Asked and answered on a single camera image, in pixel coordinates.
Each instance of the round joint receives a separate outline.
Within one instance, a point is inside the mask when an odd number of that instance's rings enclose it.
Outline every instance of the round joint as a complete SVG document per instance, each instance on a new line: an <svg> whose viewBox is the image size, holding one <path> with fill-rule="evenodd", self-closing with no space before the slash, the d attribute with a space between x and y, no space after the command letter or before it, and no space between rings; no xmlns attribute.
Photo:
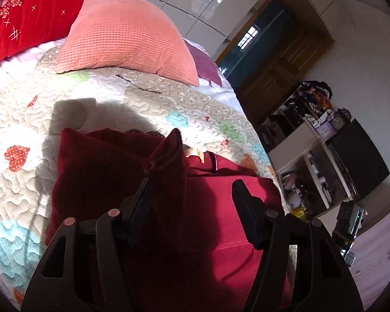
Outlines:
<svg viewBox="0 0 390 312"><path fill-rule="evenodd" d="M313 226L320 227L322 226L322 222L318 218L314 218L311 220Z"/></svg>
<svg viewBox="0 0 390 312"><path fill-rule="evenodd" d="M266 211L266 214L271 217L271 218L276 218L279 214L277 213L276 210L267 210Z"/></svg>
<svg viewBox="0 0 390 312"><path fill-rule="evenodd" d="M68 217L66 218L63 223L66 225L66 226L71 226L72 224L75 223L75 218L74 217Z"/></svg>
<svg viewBox="0 0 390 312"><path fill-rule="evenodd" d="M120 210L119 209L111 209L109 212L108 212L108 215L110 217L115 217L115 216L118 216L120 214Z"/></svg>

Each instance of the alarm clock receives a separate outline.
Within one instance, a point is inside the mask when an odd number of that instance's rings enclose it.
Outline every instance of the alarm clock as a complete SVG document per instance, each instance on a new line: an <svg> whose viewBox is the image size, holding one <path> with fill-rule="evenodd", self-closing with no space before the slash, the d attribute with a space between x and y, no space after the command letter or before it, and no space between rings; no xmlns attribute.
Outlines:
<svg viewBox="0 0 390 312"><path fill-rule="evenodd" d="M338 133L342 129L346 128L349 126L351 123L352 115L351 113L345 109L338 109L333 118L329 121L331 124L332 128Z"/></svg>

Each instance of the floral patterned quilt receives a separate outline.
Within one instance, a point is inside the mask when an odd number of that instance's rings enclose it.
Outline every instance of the floral patterned quilt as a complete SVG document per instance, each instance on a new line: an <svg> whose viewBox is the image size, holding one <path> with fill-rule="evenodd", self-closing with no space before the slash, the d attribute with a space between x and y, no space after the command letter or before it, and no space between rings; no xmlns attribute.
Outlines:
<svg viewBox="0 0 390 312"><path fill-rule="evenodd" d="M189 86L106 67L56 74L59 47L0 94L0 286L20 303L44 252L60 132L103 128L169 134L273 178L248 120Z"/></svg>

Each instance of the white bed sheet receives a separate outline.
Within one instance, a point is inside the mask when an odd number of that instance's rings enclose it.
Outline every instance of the white bed sheet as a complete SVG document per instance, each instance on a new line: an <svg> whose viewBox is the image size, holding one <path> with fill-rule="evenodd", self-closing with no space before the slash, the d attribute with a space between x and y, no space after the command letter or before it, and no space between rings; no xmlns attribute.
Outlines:
<svg viewBox="0 0 390 312"><path fill-rule="evenodd" d="M187 41L206 53L202 46L189 40ZM26 76L28 72L35 68L39 59L46 51L56 47L57 45L62 45L64 42L65 38L61 38L56 41L42 43L37 47L27 49L22 53L0 61L0 91L7 87L11 82ZM214 83L211 84L207 80L199 79L199 87L192 86L192 89L204 93L205 95L212 97L218 102L225 104L244 115L244 111L235 95L234 89L219 70L218 74L223 82L222 87L219 87Z"/></svg>

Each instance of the brown door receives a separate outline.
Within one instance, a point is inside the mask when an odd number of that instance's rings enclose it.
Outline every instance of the brown door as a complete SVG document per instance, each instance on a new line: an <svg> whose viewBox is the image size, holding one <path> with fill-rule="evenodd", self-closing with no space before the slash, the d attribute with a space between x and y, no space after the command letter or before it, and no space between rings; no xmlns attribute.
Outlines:
<svg viewBox="0 0 390 312"><path fill-rule="evenodd" d="M297 82L334 42L298 21L287 28L276 47L236 90L256 129L290 97Z"/></svg>

